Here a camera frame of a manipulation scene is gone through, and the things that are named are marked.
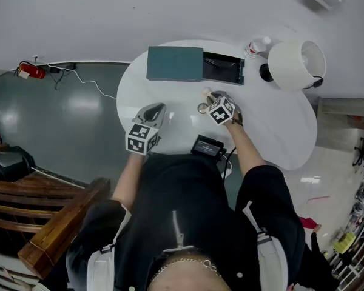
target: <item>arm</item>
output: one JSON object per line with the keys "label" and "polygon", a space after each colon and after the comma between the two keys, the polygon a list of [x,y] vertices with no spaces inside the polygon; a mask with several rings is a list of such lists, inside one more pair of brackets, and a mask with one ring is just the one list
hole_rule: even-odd
{"label": "arm", "polygon": [[244,131],[243,126],[239,124],[232,124],[231,122],[227,122],[225,126],[229,130],[229,133],[235,143],[238,161],[240,163],[241,173],[243,176],[245,176],[250,169],[266,164],[251,139],[249,139],[248,135]]}
{"label": "arm", "polygon": [[128,210],[132,208],[139,188],[139,177],[143,166],[144,156],[131,154],[128,158],[116,189],[112,195],[112,200],[119,201]]}

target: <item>floor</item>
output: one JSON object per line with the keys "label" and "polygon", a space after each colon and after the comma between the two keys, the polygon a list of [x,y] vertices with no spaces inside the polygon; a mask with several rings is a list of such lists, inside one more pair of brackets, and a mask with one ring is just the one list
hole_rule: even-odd
{"label": "floor", "polygon": [[[78,65],[85,81],[98,81],[112,96],[125,69],[126,65],[115,64]],[[116,182],[128,156],[115,100],[102,96],[94,84],[80,83],[73,73],[57,90],[49,75],[43,80],[11,73],[0,76],[0,133],[4,141],[33,155],[38,166],[83,182],[97,176]],[[303,167],[283,172],[297,213],[322,224],[318,234],[322,249],[331,246],[354,204],[362,179],[352,167],[354,157],[354,152],[315,147]],[[231,162],[234,169],[226,190],[234,207],[243,178],[237,156]],[[323,196],[329,198],[310,200]]]}

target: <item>black shirt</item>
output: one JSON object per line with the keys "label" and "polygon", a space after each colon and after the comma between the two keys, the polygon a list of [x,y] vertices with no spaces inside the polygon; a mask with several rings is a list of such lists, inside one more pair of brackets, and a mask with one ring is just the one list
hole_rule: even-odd
{"label": "black shirt", "polygon": [[[242,212],[248,201],[253,202],[251,211],[259,226],[281,241],[291,283],[298,272],[305,233],[278,168],[251,169],[233,211],[211,159],[153,155],[144,165],[132,217],[116,241],[115,288],[147,290],[170,255],[164,250],[177,247],[176,211],[183,246],[194,246],[207,255],[231,290],[260,290],[257,233]],[[67,255],[69,279],[76,291],[86,290],[87,260],[112,243],[124,215],[117,201],[104,201],[89,210]]]}

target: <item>white table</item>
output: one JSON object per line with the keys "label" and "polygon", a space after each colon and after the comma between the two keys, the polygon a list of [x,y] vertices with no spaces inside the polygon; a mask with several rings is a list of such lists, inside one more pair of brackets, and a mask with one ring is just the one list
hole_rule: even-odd
{"label": "white table", "polygon": [[[175,41],[163,46],[202,47],[206,52],[243,57],[243,49],[214,41]],[[244,85],[214,81],[152,82],[146,79],[147,52],[135,59],[121,78],[117,91],[117,112],[128,131],[140,108],[163,102],[167,112],[160,131],[162,137],[153,148],[158,153],[188,153],[198,134],[224,143],[228,152],[234,148],[225,127],[217,127],[208,115],[198,112],[206,102],[205,87],[224,90],[243,111],[244,129],[262,157],[286,170],[301,167],[310,157],[317,139],[317,120],[303,92],[289,93],[259,75],[264,58],[246,59]]]}

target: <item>lamp shade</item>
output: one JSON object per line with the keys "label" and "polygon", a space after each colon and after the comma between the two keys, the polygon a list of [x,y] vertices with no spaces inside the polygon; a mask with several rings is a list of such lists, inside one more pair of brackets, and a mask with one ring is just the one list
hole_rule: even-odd
{"label": "lamp shade", "polygon": [[269,52],[268,67],[281,89],[296,91],[325,76],[326,60],[318,45],[311,41],[281,42]]}

